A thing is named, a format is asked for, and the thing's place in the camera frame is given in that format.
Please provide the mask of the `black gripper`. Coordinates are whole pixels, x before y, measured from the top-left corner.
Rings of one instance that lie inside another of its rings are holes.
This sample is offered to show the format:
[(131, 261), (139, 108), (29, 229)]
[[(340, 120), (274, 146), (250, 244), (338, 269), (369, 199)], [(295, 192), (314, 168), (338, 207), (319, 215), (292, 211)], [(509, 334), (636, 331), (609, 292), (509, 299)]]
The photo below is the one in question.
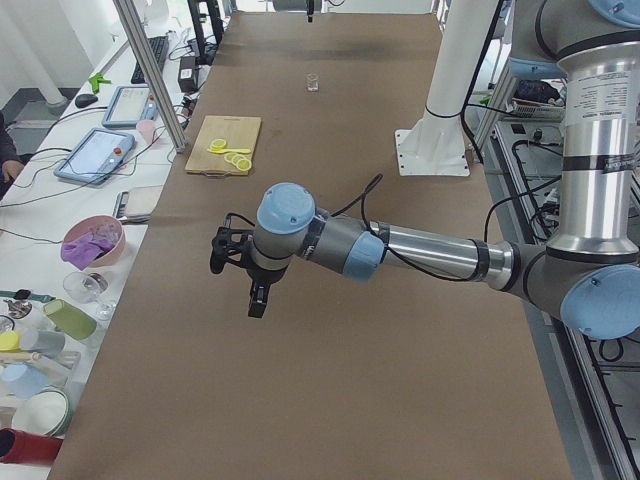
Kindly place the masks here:
[(258, 249), (252, 249), (250, 258), (253, 265), (248, 270), (252, 279), (248, 316), (262, 318), (268, 305), (270, 286), (284, 277), (290, 257), (272, 258)]

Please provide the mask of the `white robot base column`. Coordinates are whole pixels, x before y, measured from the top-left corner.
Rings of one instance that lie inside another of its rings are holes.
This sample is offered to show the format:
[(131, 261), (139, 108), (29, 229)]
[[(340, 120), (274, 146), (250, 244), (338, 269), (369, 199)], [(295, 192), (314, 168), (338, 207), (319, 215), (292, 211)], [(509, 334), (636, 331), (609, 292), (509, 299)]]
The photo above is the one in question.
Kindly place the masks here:
[(395, 132), (402, 176), (470, 174), (465, 156), (463, 109), (500, 11), (499, 1), (451, 3), (423, 116), (411, 129)]

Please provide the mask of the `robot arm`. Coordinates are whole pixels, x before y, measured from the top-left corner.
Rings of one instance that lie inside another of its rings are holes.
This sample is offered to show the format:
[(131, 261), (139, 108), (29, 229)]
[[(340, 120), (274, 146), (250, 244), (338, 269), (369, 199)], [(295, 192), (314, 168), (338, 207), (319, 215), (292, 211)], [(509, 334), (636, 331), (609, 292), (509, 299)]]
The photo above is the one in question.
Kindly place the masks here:
[(294, 183), (270, 187), (243, 249), (249, 313), (261, 317), (270, 286), (299, 256), (366, 280), (400, 261), (450, 281), (483, 281), (566, 326), (615, 339), (639, 326), (638, 247), (627, 215), (639, 100), (635, 1), (525, 1), (517, 49), (554, 61), (568, 77), (560, 220), (542, 246), (489, 244), (332, 216)]

